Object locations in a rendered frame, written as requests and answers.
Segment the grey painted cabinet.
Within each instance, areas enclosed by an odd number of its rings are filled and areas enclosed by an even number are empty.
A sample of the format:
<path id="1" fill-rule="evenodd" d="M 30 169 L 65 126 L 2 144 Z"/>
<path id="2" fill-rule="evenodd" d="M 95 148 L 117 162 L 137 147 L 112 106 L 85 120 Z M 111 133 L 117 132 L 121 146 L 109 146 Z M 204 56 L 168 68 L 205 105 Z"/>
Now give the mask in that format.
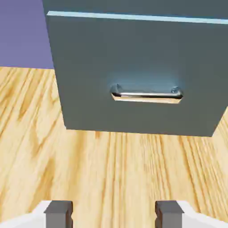
<path id="1" fill-rule="evenodd" d="M 77 12 L 228 24 L 228 0 L 42 0 L 45 14 Z"/>

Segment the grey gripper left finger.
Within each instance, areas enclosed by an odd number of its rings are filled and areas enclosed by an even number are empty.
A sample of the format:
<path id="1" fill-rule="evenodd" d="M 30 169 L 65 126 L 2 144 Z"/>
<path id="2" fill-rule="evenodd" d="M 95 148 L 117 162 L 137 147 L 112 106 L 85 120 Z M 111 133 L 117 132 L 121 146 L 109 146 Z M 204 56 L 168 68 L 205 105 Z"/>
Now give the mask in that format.
<path id="1" fill-rule="evenodd" d="M 43 200 L 31 213 L 0 223 L 0 228 L 73 228 L 73 202 Z"/>

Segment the grey drawer front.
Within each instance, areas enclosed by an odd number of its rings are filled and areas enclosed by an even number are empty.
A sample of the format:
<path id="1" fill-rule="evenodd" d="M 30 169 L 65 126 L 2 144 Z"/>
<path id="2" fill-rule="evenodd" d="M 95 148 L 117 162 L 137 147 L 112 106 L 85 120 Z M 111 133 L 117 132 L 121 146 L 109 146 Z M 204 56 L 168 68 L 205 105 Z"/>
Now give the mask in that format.
<path id="1" fill-rule="evenodd" d="M 133 15 L 48 12 L 64 124 L 71 130 L 213 135 L 228 107 L 228 24 Z M 115 101 L 170 92 L 178 104 Z"/>

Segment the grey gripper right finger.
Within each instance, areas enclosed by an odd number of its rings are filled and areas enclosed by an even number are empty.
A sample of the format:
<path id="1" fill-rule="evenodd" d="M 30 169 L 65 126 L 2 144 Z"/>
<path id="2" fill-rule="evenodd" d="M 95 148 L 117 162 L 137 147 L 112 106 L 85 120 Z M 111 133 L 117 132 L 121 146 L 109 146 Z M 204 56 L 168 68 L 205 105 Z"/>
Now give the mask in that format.
<path id="1" fill-rule="evenodd" d="M 184 200 L 157 200 L 155 228 L 228 228 L 228 223 L 197 213 Z"/>

